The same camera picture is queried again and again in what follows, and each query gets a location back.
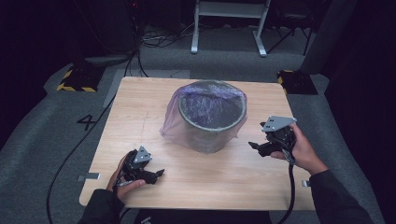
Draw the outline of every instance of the black cable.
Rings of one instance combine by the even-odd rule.
[[[152,37],[146,37],[146,38],[142,38],[142,45],[147,47],[147,48],[165,48],[169,45],[172,45],[173,43],[175,43],[177,40],[182,39],[183,37],[177,38],[175,37],[175,35],[172,34],[168,34],[168,35],[155,35]],[[151,44],[151,43],[147,43],[147,41],[153,41],[153,40],[157,40],[158,43],[157,44]],[[162,45],[162,43],[164,43],[165,41],[170,41],[170,43],[167,43],[165,45]]]
[[[118,192],[117,185],[118,185],[119,181],[121,180],[121,178],[123,177],[123,175],[121,173],[122,173],[122,167],[124,165],[125,165],[125,161],[124,161],[123,165],[121,166],[119,173],[117,174],[116,181],[113,184],[113,204],[114,204],[114,207],[116,208],[116,211],[120,210],[120,205],[118,203],[118,196],[117,196],[117,192]],[[115,214],[115,216],[116,216],[116,220],[119,221],[118,223],[121,223],[120,215]]]
[[[283,141],[281,141],[281,140],[279,140],[279,139],[277,139],[277,138],[272,138],[272,140],[273,141],[276,141],[276,142],[278,142],[280,145],[282,145],[282,149],[283,148],[288,148],[288,145],[286,145],[286,143],[284,143]]]
[[[95,39],[103,46],[103,48],[105,48],[105,49],[107,49],[107,50],[109,50],[110,52],[113,52],[113,53],[126,53],[125,51],[124,51],[124,52],[122,52],[122,51],[116,51],[116,50],[111,49],[111,48],[109,48],[108,46],[106,46],[106,45],[102,42],[102,40],[97,36],[97,34],[95,33],[95,31],[93,30],[92,26],[91,26],[90,23],[88,22],[87,17],[86,17],[86,16],[84,15],[84,13],[82,12],[81,7],[78,5],[78,3],[76,2],[76,0],[73,0],[73,2],[74,2],[74,4],[75,4],[76,8],[78,9],[78,12],[79,12],[79,14],[81,15],[82,19],[84,19],[85,23],[86,23],[86,24],[88,25],[88,27],[90,28],[90,30],[91,30],[93,36],[94,36]]]
[[[124,72],[124,76],[126,77],[126,72],[128,70],[128,66],[131,64],[131,60],[133,57],[131,57],[125,67],[125,72]],[[56,172],[55,176],[52,178],[51,183],[49,184],[49,190],[47,192],[47,200],[46,200],[46,208],[47,208],[47,218],[49,220],[49,224],[52,224],[52,217],[50,215],[50,194],[52,192],[52,187],[55,183],[56,178],[58,177],[59,173],[61,172],[62,168],[64,168],[64,165],[66,164],[67,160],[73,155],[73,153],[76,151],[76,149],[81,145],[81,143],[87,138],[87,136],[91,133],[91,131],[93,130],[93,128],[96,126],[96,124],[100,121],[100,119],[102,118],[102,116],[106,113],[106,111],[108,110],[108,108],[111,106],[111,104],[113,103],[114,99],[116,98],[116,94],[114,94],[113,98],[110,100],[110,102],[108,103],[108,105],[106,106],[106,108],[102,111],[102,113],[100,114],[99,118],[96,120],[96,122],[92,125],[92,127],[87,131],[87,133],[81,138],[81,140],[79,140],[79,142],[73,147],[73,149],[69,152],[69,154],[66,156],[66,158],[64,159],[64,161],[62,162],[61,166],[58,168],[58,171]]]
[[[140,61],[140,50],[138,50],[136,54],[137,54],[137,64],[139,65],[140,70],[143,72],[143,74],[145,74],[146,77],[149,77],[146,74],[145,70],[143,69],[142,62]]]
[[[286,212],[285,216],[283,216],[282,219],[280,219],[278,224],[282,224],[283,222],[285,222],[286,219],[288,219],[288,217],[290,216],[291,211],[293,210],[293,207],[294,207],[294,199],[295,199],[296,189],[295,189],[295,184],[294,184],[293,165],[291,163],[289,163],[289,177],[290,177],[290,187],[291,187],[290,205],[289,205],[289,209]]]
[[[123,217],[125,217],[125,215],[131,210],[131,208],[127,208],[121,215],[120,217],[120,222],[122,222]]]
[[[125,63],[128,60],[131,59],[131,55],[128,54],[125,56],[125,58],[121,58],[121,59],[115,59],[115,60],[109,60],[109,61],[104,61],[104,62],[90,62],[88,61],[88,63],[90,63],[92,66],[94,67],[109,67],[109,66],[114,66],[120,63]]]

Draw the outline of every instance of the person's left hand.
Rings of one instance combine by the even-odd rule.
[[[111,192],[113,192],[114,182],[117,179],[117,175],[118,175],[120,169],[122,168],[123,161],[125,160],[125,158],[126,158],[126,155],[120,160],[119,167],[117,168],[117,170],[114,172],[114,174],[111,176],[110,180],[108,181],[106,189],[110,190]],[[129,193],[129,191],[131,191],[133,189],[137,189],[145,184],[146,184],[145,180],[138,179],[138,180],[132,182],[131,184],[128,184],[128,185],[125,185],[122,187],[116,187],[117,188],[117,197],[119,197],[119,199],[121,201],[123,201],[123,200],[125,200],[125,197]]]

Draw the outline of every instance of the black sleeve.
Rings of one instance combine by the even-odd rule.
[[[78,224],[120,223],[120,211],[124,205],[113,192],[106,189],[96,189]]]
[[[309,180],[320,223],[373,223],[369,214],[331,171],[312,175]]]

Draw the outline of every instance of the hand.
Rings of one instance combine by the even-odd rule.
[[[114,174],[111,176],[110,180],[108,181],[106,189],[110,190],[111,192],[113,192],[114,182],[117,179],[117,175],[119,174],[120,169],[122,168],[123,161],[125,160],[125,158],[126,158],[126,155],[120,160],[119,167],[117,168],[117,170],[114,172]],[[129,185],[125,185],[122,187],[116,187],[117,188],[117,197],[119,197],[119,199],[121,201],[123,201],[123,200],[125,200],[125,197],[129,193],[129,191],[131,191],[133,189],[140,188],[141,186],[143,186],[145,184],[146,184],[145,180],[139,179],[139,180],[132,182]]]
[[[292,151],[296,160],[296,165],[305,169],[311,175],[328,170],[329,168],[327,168],[323,161],[317,156],[317,153],[315,153],[315,150],[297,124],[293,123],[290,127],[294,131],[297,139],[296,145]],[[285,155],[280,151],[271,153],[271,157],[285,160]]]

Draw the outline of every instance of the metal stand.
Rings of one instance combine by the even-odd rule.
[[[253,36],[260,55],[262,57],[267,56],[264,45],[262,44],[261,34],[270,3],[271,0],[265,0],[264,4],[220,3],[196,0],[191,53],[195,54],[198,52],[199,16],[221,16],[260,19],[259,29],[253,31]]]

